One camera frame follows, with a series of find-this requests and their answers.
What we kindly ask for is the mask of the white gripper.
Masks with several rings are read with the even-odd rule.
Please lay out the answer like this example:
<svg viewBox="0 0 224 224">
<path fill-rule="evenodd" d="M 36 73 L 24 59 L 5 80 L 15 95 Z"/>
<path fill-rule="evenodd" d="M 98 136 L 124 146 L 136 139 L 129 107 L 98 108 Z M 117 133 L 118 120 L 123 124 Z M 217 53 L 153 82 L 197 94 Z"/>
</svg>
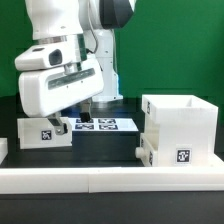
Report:
<svg viewBox="0 0 224 224">
<path fill-rule="evenodd" d="M 82 122 L 89 122 L 91 101 L 86 99 L 102 92 L 103 87 L 102 72 L 96 59 L 84 61 L 81 71 L 69 75 L 65 74 L 64 67 L 57 67 L 23 72 L 19 77 L 23 111 L 29 117 L 48 116 L 56 135 L 68 133 L 67 124 L 62 122 L 58 111 L 83 101 L 80 119 Z"/>
</svg>

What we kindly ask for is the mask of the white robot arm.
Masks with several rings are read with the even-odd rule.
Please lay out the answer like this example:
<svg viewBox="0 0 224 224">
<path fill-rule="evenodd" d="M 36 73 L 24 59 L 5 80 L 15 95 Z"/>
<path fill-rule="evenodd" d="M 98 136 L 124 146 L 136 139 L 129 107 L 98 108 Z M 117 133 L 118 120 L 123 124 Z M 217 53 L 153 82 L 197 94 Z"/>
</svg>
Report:
<svg viewBox="0 0 224 224">
<path fill-rule="evenodd" d="M 60 111 L 120 100 L 114 31 L 134 14 L 136 0 L 25 0 L 35 44 L 15 59 L 19 92 L 29 117 L 45 117 L 67 132 Z"/>
</svg>

